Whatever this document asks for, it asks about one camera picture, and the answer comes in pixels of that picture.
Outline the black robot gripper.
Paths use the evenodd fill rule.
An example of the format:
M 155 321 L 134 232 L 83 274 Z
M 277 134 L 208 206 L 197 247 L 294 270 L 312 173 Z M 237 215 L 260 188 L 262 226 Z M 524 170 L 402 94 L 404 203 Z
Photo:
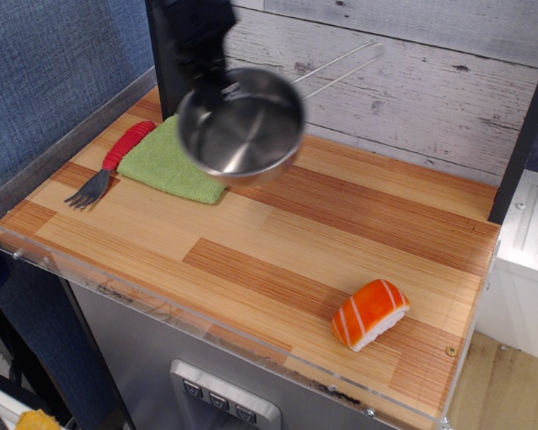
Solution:
M 192 74 L 193 110 L 222 107 L 239 84 L 226 70 L 224 39 L 237 23 L 230 1 L 160 1 L 179 65 Z

